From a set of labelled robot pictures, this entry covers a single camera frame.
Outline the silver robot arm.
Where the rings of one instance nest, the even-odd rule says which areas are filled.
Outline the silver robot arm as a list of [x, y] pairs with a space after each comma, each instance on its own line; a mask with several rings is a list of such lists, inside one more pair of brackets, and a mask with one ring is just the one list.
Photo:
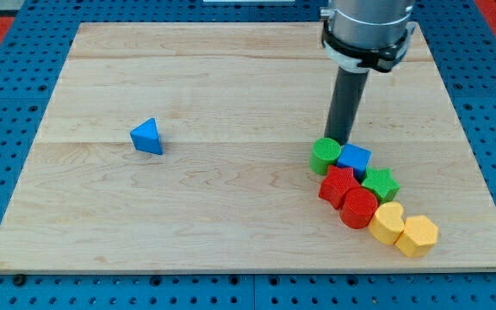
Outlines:
[[347, 72], [390, 72], [411, 44], [413, 5], [413, 0], [330, 0], [319, 13], [327, 56]]

